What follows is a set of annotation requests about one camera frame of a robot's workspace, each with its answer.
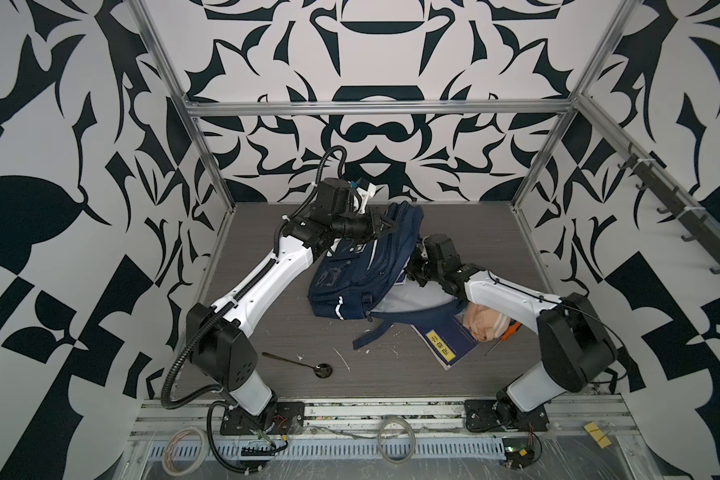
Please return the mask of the navy blue student backpack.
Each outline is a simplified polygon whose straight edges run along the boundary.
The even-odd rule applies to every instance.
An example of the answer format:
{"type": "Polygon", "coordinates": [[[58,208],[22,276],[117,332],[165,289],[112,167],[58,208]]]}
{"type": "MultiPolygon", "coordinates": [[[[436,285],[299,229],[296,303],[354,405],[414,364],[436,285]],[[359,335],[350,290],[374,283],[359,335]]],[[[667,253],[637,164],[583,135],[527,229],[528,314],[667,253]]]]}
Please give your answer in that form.
{"type": "Polygon", "coordinates": [[[412,280],[399,281],[419,241],[424,211],[401,202],[389,205],[385,215],[397,223],[394,232],[363,245],[340,241],[335,252],[323,258],[308,289],[317,317],[378,322],[375,329],[353,340],[355,350],[378,340],[395,324],[428,332],[453,320],[468,305],[437,283],[420,286],[412,280]]]}

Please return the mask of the navy blue notebook yellow label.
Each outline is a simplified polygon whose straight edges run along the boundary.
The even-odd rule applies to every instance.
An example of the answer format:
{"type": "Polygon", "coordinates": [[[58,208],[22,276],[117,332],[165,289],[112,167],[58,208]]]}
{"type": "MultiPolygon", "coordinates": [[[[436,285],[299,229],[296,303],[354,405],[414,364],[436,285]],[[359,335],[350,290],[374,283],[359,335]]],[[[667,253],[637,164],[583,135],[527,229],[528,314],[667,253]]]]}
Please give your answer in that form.
{"type": "Polygon", "coordinates": [[[463,320],[464,313],[458,313],[438,324],[412,326],[444,370],[455,366],[480,345],[463,320]]]}

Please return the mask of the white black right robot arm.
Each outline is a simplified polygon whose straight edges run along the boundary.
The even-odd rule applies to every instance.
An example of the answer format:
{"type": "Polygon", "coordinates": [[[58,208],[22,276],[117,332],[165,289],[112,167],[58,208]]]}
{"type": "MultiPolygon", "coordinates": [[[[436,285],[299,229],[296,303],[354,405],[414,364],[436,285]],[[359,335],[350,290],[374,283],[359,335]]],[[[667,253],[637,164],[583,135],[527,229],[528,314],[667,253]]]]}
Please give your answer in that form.
{"type": "Polygon", "coordinates": [[[564,393],[581,391],[618,359],[615,335],[585,296],[529,290],[464,263],[446,235],[419,241],[406,272],[421,285],[434,282],[445,293],[496,310],[537,335],[540,362],[496,396],[508,415],[518,417],[564,393]]]}

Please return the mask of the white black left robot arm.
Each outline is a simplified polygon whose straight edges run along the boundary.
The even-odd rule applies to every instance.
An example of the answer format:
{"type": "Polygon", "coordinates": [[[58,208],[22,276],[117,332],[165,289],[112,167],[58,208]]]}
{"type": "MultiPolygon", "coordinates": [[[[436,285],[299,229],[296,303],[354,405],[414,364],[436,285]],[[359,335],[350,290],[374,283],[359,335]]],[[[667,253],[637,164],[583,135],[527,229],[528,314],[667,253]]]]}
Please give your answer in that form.
{"type": "Polygon", "coordinates": [[[286,287],[315,260],[342,240],[366,244],[395,229],[381,210],[369,206],[372,184],[344,179],[348,153],[343,146],[328,148],[316,170],[308,197],[275,229],[272,250],[232,290],[206,307],[196,305],[194,333],[167,371],[160,402],[164,409],[181,408],[208,393],[219,393],[247,413],[258,416],[275,401],[272,389],[256,370],[258,355],[250,338],[258,323],[286,287]],[[191,362],[212,384],[180,398],[172,398],[174,382],[191,362]]]}

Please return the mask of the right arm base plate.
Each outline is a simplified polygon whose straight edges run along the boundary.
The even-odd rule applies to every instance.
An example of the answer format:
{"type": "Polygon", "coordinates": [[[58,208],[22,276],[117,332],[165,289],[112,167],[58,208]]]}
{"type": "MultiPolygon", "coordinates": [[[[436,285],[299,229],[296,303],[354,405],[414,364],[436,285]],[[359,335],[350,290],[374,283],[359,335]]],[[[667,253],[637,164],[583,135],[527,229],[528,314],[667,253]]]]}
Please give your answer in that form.
{"type": "Polygon", "coordinates": [[[524,412],[507,395],[464,402],[465,428],[472,433],[498,431],[546,432],[549,418],[543,405],[524,412]]]}

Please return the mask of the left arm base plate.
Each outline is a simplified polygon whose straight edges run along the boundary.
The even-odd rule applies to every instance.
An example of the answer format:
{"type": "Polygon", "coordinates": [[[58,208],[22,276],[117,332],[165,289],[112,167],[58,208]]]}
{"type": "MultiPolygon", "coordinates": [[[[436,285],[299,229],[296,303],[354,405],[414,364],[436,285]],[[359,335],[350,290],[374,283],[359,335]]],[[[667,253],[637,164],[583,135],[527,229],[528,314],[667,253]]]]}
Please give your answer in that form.
{"type": "Polygon", "coordinates": [[[303,426],[304,402],[271,401],[264,410],[253,415],[242,407],[229,407],[222,417],[220,433],[223,436],[242,436],[262,431],[284,435],[303,426]]]}

